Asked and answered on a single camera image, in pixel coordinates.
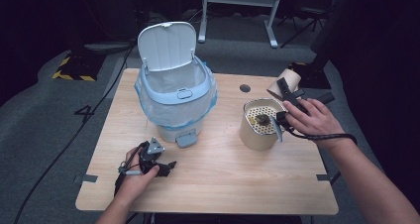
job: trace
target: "table top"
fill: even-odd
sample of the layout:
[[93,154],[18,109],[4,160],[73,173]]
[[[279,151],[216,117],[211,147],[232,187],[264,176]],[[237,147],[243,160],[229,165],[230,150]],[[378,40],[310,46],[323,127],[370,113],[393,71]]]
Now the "table top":
[[[283,135],[266,151],[247,148],[239,137],[246,102],[270,97],[274,77],[214,74],[219,98],[204,118],[195,145],[180,148],[158,135],[140,106],[134,83],[139,69],[124,71],[87,174],[76,200],[79,210],[104,210],[111,202],[117,168],[125,154],[152,137],[165,147],[157,160],[177,161],[168,177],[156,177],[132,207],[139,212],[322,214],[338,205],[318,148],[310,141]],[[242,92],[240,86],[251,88]]]

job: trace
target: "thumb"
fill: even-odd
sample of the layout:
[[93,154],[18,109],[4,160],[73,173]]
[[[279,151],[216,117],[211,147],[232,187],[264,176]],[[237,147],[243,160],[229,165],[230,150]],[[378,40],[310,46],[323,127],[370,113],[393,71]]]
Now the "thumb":
[[154,177],[158,175],[158,170],[160,167],[158,165],[151,168],[151,170],[148,171],[145,175],[143,175],[143,178],[146,179],[148,182],[152,181]]

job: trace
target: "beige cup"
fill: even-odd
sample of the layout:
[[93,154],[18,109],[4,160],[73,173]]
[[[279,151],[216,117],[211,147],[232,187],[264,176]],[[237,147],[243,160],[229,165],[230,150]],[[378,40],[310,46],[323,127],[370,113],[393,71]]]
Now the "beige cup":
[[271,122],[266,126],[261,125],[257,122],[256,116],[265,114],[275,118],[275,114],[281,111],[284,111],[282,105],[271,98],[260,98],[246,103],[239,131],[239,136],[245,146],[255,151],[270,149],[278,136]]
[[277,81],[283,77],[289,85],[289,90],[291,92],[294,92],[297,89],[297,85],[299,84],[301,78],[300,75],[294,72],[293,70],[288,68],[285,69],[284,72],[282,72],[280,76],[274,81],[274,83],[272,83],[266,90],[267,92],[269,92],[269,94],[271,94],[273,97],[279,100],[282,100],[283,98],[281,95],[280,88],[277,85]]

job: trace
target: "plastic bag liner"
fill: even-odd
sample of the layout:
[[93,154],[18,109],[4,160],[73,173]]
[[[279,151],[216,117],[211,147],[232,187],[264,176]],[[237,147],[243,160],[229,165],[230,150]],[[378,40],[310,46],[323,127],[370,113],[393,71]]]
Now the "plastic bag liner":
[[182,88],[192,88],[201,84],[205,73],[209,75],[211,86],[206,94],[195,100],[178,104],[163,104],[154,101],[142,86],[141,72],[135,83],[140,103],[151,122],[168,130],[177,130],[198,122],[216,105],[216,80],[210,69],[198,57],[191,63],[169,70],[146,71],[150,88],[157,93],[176,92]]

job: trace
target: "open lid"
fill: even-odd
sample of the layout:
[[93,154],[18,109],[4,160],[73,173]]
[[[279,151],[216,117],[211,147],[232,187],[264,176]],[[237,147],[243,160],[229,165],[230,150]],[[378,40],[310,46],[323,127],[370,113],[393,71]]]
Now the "open lid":
[[147,27],[138,38],[140,57],[149,71],[168,70],[191,63],[195,45],[195,30],[185,22]]

